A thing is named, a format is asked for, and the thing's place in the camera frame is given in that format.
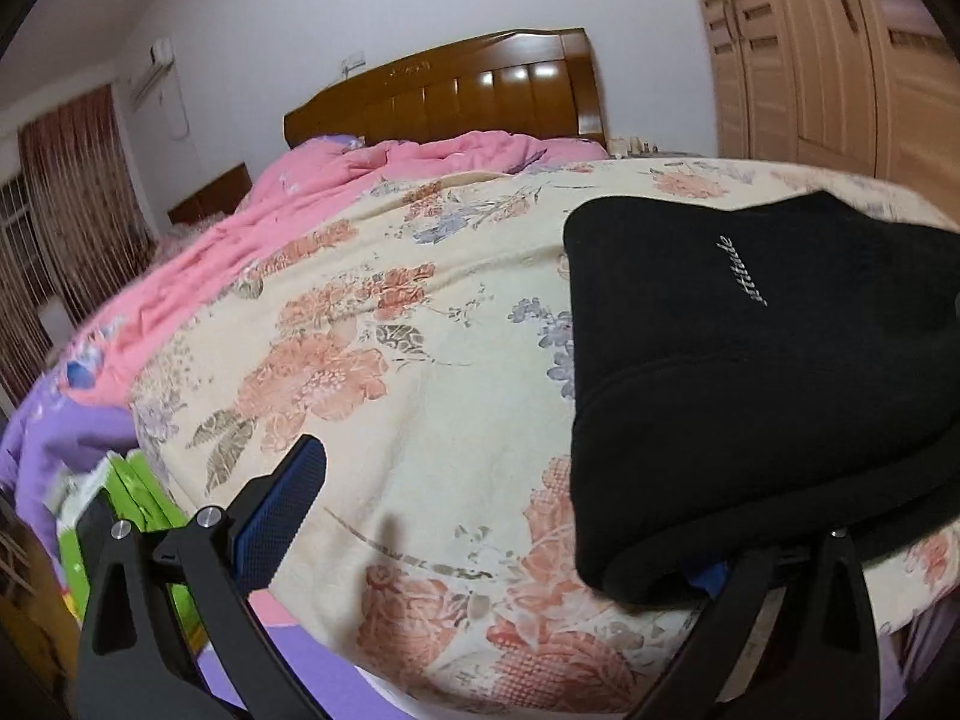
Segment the purple bed sheet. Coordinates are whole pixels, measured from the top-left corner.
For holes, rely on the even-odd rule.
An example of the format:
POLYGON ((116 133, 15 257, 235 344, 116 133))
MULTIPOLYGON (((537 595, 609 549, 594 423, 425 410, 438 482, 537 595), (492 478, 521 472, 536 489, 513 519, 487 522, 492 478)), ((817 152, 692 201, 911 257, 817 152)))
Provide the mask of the purple bed sheet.
MULTIPOLYGON (((233 213, 249 210, 277 193, 288 197, 293 193, 293 177, 311 176, 332 158, 363 146, 363 140, 352 135, 324 135, 309 140, 285 154, 260 179, 251 179, 251 190, 233 213)), ((218 213, 195 224, 174 224, 158 245, 156 263, 164 265, 175 259, 207 229, 226 220, 226 216, 229 215, 218 213)), ((50 551, 57 574, 70 575, 76 567, 60 562, 53 513, 46 507, 46 496, 52 493, 55 481, 67 473, 91 472, 110 450, 123 454, 135 445, 133 418, 128 411, 119 406, 80 405, 60 392, 52 374, 44 374, 14 411, 2 439, 2 489, 13 496, 16 512, 26 517, 26 523, 50 551)), ((308 688, 331 699, 337 709, 348 710, 355 718, 404 717, 405 713, 394 707, 376 684, 366 681, 366 674, 314 642, 268 592, 259 590, 249 601, 308 688)))

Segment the light wooden wardrobe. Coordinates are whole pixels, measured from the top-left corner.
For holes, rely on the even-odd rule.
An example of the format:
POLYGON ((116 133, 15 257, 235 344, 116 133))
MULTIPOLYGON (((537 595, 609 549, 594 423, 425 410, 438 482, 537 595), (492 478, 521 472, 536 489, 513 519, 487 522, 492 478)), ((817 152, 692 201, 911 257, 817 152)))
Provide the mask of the light wooden wardrobe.
POLYGON ((829 167, 958 213, 958 57, 923 0, 700 0, 724 158, 829 167))

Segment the pink quilt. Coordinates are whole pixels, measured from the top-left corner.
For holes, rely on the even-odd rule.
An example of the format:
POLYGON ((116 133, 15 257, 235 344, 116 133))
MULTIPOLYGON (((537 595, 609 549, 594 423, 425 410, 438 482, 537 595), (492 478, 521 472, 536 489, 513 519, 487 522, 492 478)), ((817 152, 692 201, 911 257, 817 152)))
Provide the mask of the pink quilt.
POLYGON ((60 392, 82 405, 125 405, 149 358, 202 304, 249 265, 327 223, 376 185, 462 172, 516 174, 607 156, 587 138, 540 140, 503 130, 363 148, 313 138, 272 164, 233 215, 122 289, 86 322, 60 364, 60 392))

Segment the cluttered right nightstand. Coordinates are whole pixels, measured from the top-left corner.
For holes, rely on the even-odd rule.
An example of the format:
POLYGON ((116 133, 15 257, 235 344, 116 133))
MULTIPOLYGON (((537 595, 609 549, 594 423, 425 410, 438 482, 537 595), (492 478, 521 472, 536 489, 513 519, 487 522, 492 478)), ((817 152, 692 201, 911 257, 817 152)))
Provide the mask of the cluttered right nightstand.
POLYGON ((605 138, 605 151, 614 160, 685 160, 685 158, 699 158, 700 153, 690 151, 675 151, 662 149, 657 143, 650 142, 638 135, 612 135, 605 138))

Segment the cream floral blanket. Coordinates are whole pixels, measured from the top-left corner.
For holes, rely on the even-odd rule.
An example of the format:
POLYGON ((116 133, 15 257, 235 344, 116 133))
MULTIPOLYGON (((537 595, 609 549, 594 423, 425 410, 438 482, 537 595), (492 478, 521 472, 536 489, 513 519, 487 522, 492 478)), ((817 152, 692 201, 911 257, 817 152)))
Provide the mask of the cream floral blanket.
POLYGON ((823 188, 944 226, 909 188, 727 160, 380 182, 172 335, 130 392, 179 504, 223 504, 302 434, 329 471, 272 583, 296 621, 420 717, 617 715, 695 624, 574 570, 566 216, 624 193, 716 210, 823 188))

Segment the wooden headboard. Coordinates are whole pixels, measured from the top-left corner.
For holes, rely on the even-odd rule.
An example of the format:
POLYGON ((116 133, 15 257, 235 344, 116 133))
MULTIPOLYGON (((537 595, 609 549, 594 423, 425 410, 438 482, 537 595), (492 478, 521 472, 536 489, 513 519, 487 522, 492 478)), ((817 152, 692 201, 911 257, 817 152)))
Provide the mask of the wooden headboard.
POLYGON ((472 130, 604 143, 587 32, 512 29, 423 50, 335 83, 283 117, 291 148, 320 135, 375 145, 472 130))

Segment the dark wooden nightstand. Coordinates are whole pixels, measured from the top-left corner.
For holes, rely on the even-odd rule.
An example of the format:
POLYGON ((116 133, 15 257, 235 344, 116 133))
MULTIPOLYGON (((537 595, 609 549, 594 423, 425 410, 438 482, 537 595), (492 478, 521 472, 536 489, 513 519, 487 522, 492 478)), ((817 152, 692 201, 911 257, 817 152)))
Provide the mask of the dark wooden nightstand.
POLYGON ((231 215, 251 187, 247 166, 238 164, 171 208, 167 217, 172 224, 195 224, 218 213, 231 215))

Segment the floral curtain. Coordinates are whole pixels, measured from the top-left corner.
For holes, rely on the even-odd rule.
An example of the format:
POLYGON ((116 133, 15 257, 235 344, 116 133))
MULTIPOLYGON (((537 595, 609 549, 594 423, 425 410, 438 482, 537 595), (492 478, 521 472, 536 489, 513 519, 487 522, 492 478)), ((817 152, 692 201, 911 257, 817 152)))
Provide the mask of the floral curtain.
POLYGON ((156 249, 125 157, 114 89, 99 86, 28 122, 16 146, 47 282, 80 328, 143 275, 156 249))

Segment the green folded cloth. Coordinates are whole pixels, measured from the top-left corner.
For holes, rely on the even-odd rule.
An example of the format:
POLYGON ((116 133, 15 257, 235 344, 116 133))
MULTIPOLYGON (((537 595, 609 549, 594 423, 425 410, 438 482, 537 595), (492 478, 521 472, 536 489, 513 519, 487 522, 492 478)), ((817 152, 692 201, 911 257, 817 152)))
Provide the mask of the green folded cloth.
POLYGON ((187 518, 163 493, 142 452, 110 452, 75 479, 57 517, 60 553, 76 567, 78 673, 93 683, 146 673, 201 686, 212 635, 234 644, 262 631, 238 593, 226 514, 187 518))

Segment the white air conditioner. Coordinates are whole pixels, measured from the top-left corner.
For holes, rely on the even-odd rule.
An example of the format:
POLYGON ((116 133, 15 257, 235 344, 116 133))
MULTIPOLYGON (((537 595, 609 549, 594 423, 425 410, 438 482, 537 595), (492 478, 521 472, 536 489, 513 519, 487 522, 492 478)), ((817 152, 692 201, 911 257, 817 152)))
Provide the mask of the white air conditioner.
POLYGON ((176 54, 169 37, 160 37, 149 46, 142 61, 128 77, 128 99, 134 106, 142 104, 149 92, 174 67, 176 54))

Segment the black pants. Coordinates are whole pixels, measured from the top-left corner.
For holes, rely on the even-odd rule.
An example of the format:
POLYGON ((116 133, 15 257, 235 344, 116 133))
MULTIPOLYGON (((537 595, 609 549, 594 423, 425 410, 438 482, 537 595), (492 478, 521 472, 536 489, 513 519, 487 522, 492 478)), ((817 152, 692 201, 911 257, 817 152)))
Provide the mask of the black pants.
POLYGON ((958 514, 958 239, 827 192, 601 197, 563 227, 574 564, 674 605, 835 530, 866 559, 958 514))

